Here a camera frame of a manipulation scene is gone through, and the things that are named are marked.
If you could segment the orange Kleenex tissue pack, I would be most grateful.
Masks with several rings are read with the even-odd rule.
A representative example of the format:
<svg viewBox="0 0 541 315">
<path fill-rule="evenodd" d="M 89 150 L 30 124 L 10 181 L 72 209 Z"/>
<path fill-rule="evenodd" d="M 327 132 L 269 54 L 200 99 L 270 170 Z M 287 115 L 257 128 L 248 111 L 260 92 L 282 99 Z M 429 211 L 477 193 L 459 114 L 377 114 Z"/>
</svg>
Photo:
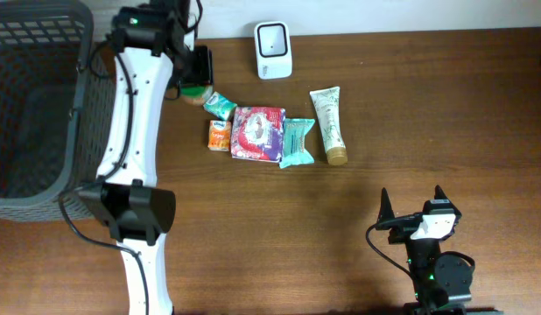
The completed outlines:
<svg viewBox="0 0 541 315">
<path fill-rule="evenodd" d="M 229 121 L 211 120 L 207 147 L 211 151 L 229 151 L 232 124 Z"/>
</svg>

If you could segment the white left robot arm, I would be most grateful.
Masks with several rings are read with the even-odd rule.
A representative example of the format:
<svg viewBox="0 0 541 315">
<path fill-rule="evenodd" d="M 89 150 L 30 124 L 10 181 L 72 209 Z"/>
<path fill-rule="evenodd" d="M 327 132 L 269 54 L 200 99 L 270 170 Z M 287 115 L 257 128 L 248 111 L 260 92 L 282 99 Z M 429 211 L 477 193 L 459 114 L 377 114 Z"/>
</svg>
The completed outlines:
<svg viewBox="0 0 541 315">
<path fill-rule="evenodd" d="M 165 93 L 213 84 L 212 53 L 195 45 L 202 15 L 192 2 L 149 1 L 122 7 L 104 45 L 114 53 L 116 96 L 107 148 L 95 180 L 74 193 L 109 231 L 120 252 L 131 314 L 172 314 L 165 241 L 174 192 L 158 187 L 156 153 Z"/>
</svg>

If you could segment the red purple tissue pack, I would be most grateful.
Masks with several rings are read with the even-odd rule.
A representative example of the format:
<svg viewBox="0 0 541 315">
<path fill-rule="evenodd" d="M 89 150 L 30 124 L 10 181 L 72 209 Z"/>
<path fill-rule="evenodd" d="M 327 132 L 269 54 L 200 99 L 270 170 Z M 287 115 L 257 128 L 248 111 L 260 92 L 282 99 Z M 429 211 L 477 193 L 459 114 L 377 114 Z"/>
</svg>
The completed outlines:
<svg viewBox="0 0 541 315">
<path fill-rule="evenodd" d="M 283 155 L 284 122 L 284 108 L 236 108 L 230 138 L 232 157 L 278 163 Z"/>
</svg>

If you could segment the green lid jar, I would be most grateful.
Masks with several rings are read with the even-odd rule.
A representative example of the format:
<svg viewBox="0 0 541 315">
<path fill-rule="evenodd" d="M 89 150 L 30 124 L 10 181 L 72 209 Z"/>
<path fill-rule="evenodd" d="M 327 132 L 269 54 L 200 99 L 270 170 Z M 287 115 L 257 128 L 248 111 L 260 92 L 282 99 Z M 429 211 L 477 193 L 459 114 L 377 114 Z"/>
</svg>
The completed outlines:
<svg viewBox="0 0 541 315">
<path fill-rule="evenodd" d="M 214 87 L 212 85 L 183 87 L 180 89 L 180 99 L 190 105 L 202 106 L 212 96 L 213 92 Z"/>
</svg>

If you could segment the teal Kleenex tissue pack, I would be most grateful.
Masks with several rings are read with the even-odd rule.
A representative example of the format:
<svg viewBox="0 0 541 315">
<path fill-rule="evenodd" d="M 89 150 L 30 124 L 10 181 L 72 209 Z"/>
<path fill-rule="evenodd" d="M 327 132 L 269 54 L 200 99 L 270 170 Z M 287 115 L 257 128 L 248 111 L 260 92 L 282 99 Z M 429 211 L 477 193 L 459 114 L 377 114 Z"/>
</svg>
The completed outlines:
<svg viewBox="0 0 541 315">
<path fill-rule="evenodd" d="M 230 101 L 228 98 L 213 92 L 208 100 L 203 105 L 203 108 L 210 114 L 218 117 L 220 120 L 228 121 L 234 114 L 237 104 Z"/>
</svg>

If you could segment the mint green wipes pack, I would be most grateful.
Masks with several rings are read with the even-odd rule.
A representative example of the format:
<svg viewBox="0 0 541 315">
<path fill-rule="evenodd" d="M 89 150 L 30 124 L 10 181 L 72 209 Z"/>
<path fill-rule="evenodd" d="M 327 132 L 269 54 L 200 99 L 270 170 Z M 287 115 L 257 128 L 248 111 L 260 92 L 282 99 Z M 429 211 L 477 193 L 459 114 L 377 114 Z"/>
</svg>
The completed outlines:
<svg viewBox="0 0 541 315">
<path fill-rule="evenodd" d="M 315 124 L 314 119 L 286 118 L 283 139 L 283 154 L 279 167 L 284 169 L 293 165 L 310 165 L 314 158 L 306 149 L 306 135 Z"/>
</svg>

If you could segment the white floral cream tube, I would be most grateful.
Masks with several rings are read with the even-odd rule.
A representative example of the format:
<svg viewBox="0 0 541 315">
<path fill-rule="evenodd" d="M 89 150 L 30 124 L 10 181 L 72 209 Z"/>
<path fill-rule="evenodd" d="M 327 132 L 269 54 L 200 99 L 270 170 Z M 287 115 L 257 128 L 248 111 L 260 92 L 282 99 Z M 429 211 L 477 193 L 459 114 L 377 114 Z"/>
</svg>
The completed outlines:
<svg viewBox="0 0 541 315">
<path fill-rule="evenodd" d="M 327 162 L 334 166 L 348 162 L 347 148 L 341 135 L 340 90 L 336 86 L 309 93 L 319 120 Z"/>
</svg>

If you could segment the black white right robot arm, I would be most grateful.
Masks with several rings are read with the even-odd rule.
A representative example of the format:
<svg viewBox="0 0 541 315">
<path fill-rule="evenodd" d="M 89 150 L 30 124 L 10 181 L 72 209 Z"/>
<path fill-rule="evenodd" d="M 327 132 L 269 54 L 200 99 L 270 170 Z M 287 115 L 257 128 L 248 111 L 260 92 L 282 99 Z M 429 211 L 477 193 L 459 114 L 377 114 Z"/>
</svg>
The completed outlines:
<svg viewBox="0 0 541 315">
<path fill-rule="evenodd" d="M 420 212 L 396 217 L 388 191 L 381 191 L 376 223 L 365 234 L 368 245 L 383 259 L 402 270 L 413 284 L 414 303 L 403 306 L 406 314 L 498 314 L 490 308 L 468 309 L 472 300 L 475 261 L 456 251 L 442 252 L 440 243 L 451 237 L 462 217 L 440 186 Z M 387 231 L 390 245 L 403 244 L 407 254 L 404 267 L 385 255 L 370 240 L 373 230 Z"/>
</svg>

